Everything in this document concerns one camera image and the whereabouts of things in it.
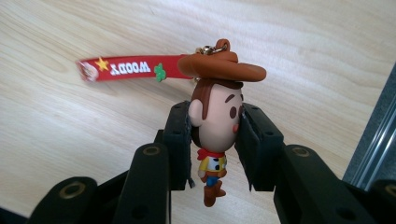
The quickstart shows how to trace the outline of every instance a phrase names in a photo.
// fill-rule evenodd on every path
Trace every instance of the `yellow star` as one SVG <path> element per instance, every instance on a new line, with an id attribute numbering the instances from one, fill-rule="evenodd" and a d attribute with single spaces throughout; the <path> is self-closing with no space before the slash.
<path id="1" fill-rule="evenodd" d="M 103 61 L 102 58 L 99 58 L 99 61 L 95 62 L 95 63 L 99 66 L 99 70 L 101 72 L 103 72 L 104 69 L 108 71 L 108 68 L 107 68 L 108 61 Z"/>

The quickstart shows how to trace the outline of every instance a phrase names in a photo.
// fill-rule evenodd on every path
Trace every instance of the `woody keychain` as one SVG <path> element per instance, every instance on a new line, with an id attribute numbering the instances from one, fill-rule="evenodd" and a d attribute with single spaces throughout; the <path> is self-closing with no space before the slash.
<path id="1" fill-rule="evenodd" d="M 265 79 L 264 68 L 239 63 L 230 42 L 220 39 L 215 47 L 197 49 L 192 55 L 130 56 L 78 61 L 86 81 L 134 77 L 193 78 L 198 80 L 191 97 L 191 139 L 201 149 L 198 176 L 206 183 L 204 204 L 213 206 L 226 195 L 221 178 L 226 176 L 225 151 L 235 143 L 242 114 L 243 82 Z"/>
<path id="2" fill-rule="evenodd" d="M 206 183 L 204 204 L 213 206 L 226 192 L 220 178 L 227 174 L 225 151 L 233 146 L 239 128 L 244 96 L 243 81 L 261 81 L 262 67 L 239 63 L 230 42 L 220 39 L 215 47 L 204 47 L 178 60 L 179 71 L 199 78 L 189 107 L 191 138 L 201 161 L 198 176 Z"/>

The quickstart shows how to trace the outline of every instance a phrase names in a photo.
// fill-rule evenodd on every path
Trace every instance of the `wood grain surface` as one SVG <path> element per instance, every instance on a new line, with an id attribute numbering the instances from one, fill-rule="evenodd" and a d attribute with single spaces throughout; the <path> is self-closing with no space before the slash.
<path id="1" fill-rule="evenodd" d="M 396 2 L 10 1 L 0 2 L 0 207 L 29 217 L 58 182 L 99 184 L 127 170 L 153 141 L 188 80 L 86 83 L 75 61 L 99 56 L 193 53 L 231 41 L 243 63 L 267 70 L 246 83 L 286 144 L 313 148 L 342 177 L 396 60 Z M 172 193 L 173 223 L 278 223 L 272 192 L 248 190 L 228 152 L 227 196 L 203 204 Z"/>

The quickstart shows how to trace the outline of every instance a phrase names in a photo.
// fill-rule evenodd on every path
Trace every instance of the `figure ear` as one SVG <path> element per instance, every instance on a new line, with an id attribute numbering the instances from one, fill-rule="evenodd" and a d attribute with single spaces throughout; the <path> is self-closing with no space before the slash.
<path id="1" fill-rule="evenodd" d="M 193 100 L 189 107 L 189 116 L 191 124 L 194 127 L 199 127 L 202 125 L 202 102 L 198 99 Z"/>

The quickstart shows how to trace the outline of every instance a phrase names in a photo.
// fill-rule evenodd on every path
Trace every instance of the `figure's arm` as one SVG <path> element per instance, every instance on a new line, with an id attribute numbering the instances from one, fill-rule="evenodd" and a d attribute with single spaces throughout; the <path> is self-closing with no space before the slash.
<path id="1" fill-rule="evenodd" d="M 202 182 L 206 182 L 206 169 L 207 169 L 207 164 L 209 163 L 209 158 L 206 157 L 201 161 L 201 164 L 199 165 L 198 169 L 198 176 L 201 178 Z"/>

